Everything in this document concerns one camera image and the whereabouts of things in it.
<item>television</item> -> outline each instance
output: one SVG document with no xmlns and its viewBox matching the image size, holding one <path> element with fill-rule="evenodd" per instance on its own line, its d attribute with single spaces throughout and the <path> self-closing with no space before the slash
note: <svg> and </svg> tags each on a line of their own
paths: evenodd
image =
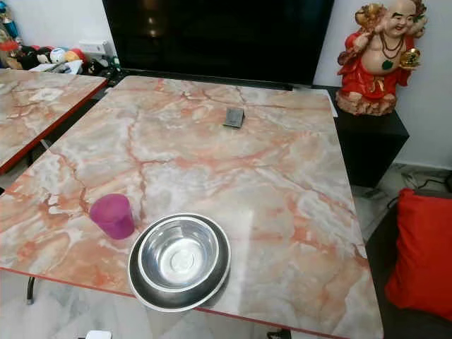
<svg viewBox="0 0 452 339">
<path fill-rule="evenodd" d="M 311 85 L 334 0 L 103 0 L 122 68 Z"/>
</svg>

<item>tv stand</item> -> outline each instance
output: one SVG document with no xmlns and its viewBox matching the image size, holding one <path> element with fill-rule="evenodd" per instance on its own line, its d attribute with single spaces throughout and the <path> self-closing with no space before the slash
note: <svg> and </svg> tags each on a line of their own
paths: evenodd
<svg viewBox="0 0 452 339">
<path fill-rule="evenodd" d="M 338 112 L 334 122 L 350 183 L 375 187 L 410 137 L 397 112 L 382 117 L 356 117 L 335 103 L 339 87 L 313 88 L 327 90 Z"/>
</svg>

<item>plastic cup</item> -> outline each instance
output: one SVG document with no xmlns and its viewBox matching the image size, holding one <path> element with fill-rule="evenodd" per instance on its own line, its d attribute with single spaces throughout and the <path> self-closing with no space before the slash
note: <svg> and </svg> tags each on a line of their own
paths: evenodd
<svg viewBox="0 0 452 339">
<path fill-rule="evenodd" d="M 107 194 L 97 200 L 90 218 L 113 239 L 127 238 L 134 230 L 130 203 L 123 194 Z"/>
</svg>

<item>stacked bowls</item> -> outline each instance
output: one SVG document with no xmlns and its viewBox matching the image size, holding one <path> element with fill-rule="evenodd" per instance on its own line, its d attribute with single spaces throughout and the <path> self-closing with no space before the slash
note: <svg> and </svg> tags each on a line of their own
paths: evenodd
<svg viewBox="0 0 452 339">
<path fill-rule="evenodd" d="M 132 292 L 151 309 L 179 312 L 209 300 L 225 282 L 231 248 L 213 220 L 193 213 L 154 222 L 129 256 Z"/>
</svg>

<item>red pillow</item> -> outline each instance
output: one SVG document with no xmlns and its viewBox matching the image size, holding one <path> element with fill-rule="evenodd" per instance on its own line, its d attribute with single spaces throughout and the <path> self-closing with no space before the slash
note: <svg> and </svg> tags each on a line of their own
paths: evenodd
<svg viewBox="0 0 452 339">
<path fill-rule="evenodd" d="M 386 296 L 452 321 L 452 199 L 400 192 L 398 258 Z"/>
</svg>

